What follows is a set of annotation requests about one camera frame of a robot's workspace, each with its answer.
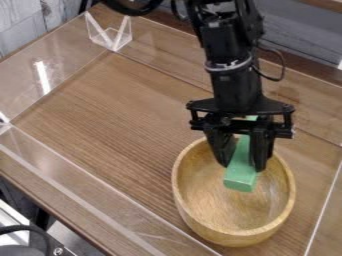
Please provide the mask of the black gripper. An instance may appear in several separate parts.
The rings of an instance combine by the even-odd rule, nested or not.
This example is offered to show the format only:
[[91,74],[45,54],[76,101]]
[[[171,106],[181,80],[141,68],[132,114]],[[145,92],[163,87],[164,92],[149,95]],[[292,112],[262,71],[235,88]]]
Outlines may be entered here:
[[233,134],[250,135],[250,162],[258,172],[272,156],[274,138],[291,138],[294,106],[263,93],[259,60],[252,53],[240,56],[208,56],[212,97],[192,100],[192,130],[205,135],[216,162],[227,167],[236,148]]

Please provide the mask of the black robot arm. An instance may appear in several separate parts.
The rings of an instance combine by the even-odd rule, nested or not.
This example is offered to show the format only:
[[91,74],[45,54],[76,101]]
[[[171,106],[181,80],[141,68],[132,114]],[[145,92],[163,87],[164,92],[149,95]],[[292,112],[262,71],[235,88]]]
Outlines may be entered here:
[[245,135],[247,163],[266,169],[278,138],[294,136],[292,105],[263,94],[255,50],[264,34],[263,17],[254,0],[183,0],[187,20],[204,50],[204,70],[213,96],[185,104],[189,125],[207,138],[217,163],[233,162],[233,136]]

